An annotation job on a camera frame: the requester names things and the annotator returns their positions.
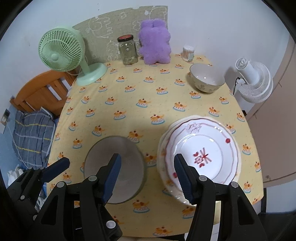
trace white bowl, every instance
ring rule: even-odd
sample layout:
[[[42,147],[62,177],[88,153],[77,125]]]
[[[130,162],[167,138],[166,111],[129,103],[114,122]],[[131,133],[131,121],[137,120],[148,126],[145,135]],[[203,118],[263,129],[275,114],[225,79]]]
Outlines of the white bowl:
[[[193,64],[190,73],[196,88],[202,92],[212,93],[225,83],[223,74],[213,66]]]

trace power cord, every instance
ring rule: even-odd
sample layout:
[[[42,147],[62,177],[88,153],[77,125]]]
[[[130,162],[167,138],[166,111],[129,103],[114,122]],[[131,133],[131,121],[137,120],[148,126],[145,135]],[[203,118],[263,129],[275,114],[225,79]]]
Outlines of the power cord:
[[[234,82],[233,95],[234,95],[235,87],[236,87],[236,85],[237,85],[237,80],[240,80],[240,77],[237,77],[237,79],[236,79],[235,82]]]

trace cotton swab container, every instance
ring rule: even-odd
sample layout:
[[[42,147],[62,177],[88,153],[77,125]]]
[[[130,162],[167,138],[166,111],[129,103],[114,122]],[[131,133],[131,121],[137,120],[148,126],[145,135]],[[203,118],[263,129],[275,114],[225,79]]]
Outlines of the cotton swab container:
[[[182,52],[182,59],[187,62],[191,62],[194,58],[194,48],[189,45],[185,45],[183,47],[183,52]]]

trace yellow tablecloth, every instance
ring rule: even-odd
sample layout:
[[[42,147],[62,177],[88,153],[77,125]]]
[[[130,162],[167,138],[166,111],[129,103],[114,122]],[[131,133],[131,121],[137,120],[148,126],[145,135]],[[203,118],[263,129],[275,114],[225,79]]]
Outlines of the yellow tablecloth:
[[[210,64],[204,56],[196,56],[194,62]],[[83,180],[87,153],[102,138],[114,135],[127,137],[130,131],[136,130],[139,150],[144,156],[148,153],[156,159],[159,139],[173,122],[190,115],[213,117],[209,108],[214,108],[219,116],[213,118],[228,125],[241,150],[239,185],[244,188],[251,203],[263,197],[256,146],[248,123],[244,117],[239,117],[241,109],[226,84],[212,94],[198,92],[188,74],[191,64],[178,55],[171,56],[170,64],[156,66],[145,65],[142,60],[132,66],[124,66],[121,61],[106,65],[108,71],[97,83],[85,88],[73,84],[49,157],[49,164],[52,164],[59,157],[66,156],[71,165],[48,184],[48,194],[61,180],[68,184]],[[186,106],[185,111],[173,109],[178,102]],[[160,118],[164,123],[152,124]],[[147,212],[136,213],[134,208],[137,205],[145,207]],[[192,221],[192,218],[186,218],[190,210],[165,193],[155,166],[148,167],[145,185],[135,198],[122,204],[107,204],[106,208],[119,223],[124,236],[153,237],[186,233]],[[217,204],[215,223],[219,219],[220,207]]]

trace plush bear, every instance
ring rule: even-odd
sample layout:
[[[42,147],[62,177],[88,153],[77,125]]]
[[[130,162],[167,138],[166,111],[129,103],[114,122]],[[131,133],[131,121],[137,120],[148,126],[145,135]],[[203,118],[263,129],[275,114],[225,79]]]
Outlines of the plush bear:
[[[144,57],[145,64],[154,64],[156,62],[168,64],[170,62],[170,33],[163,20],[143,20],[139,39],[142,44],[139,51]]]

